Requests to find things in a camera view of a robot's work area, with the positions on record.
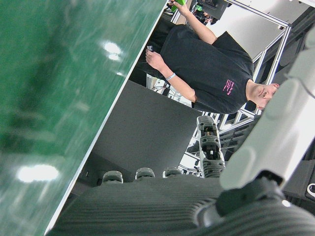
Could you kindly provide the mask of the person left hand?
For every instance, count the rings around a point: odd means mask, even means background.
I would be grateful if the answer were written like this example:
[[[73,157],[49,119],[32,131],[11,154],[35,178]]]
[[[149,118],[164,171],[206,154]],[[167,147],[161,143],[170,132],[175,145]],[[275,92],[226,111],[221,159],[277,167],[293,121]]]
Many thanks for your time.
[[[146,62],[154,69],[161,71],[165,67],[165,62],[160,54],[153,51],[152,46],[147,46],[145,52]]]

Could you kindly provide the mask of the person right hand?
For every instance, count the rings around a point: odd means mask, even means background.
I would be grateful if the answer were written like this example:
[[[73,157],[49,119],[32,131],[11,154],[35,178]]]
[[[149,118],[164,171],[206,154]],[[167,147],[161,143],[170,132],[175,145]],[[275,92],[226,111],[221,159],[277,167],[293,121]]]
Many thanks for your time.
[[[175,6],[182,15],[190,13],[184,0],[172,0],[171,4]]]

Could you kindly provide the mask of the right robot dexterous hand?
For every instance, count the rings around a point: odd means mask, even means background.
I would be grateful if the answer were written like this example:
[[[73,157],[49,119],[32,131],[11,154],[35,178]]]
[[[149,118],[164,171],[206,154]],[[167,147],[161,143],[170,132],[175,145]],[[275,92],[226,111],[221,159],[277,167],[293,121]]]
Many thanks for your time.
[[[105,183],[78,197],[51,236],[312,236],[284,184],[315,137],[315,31],[219,177]]]

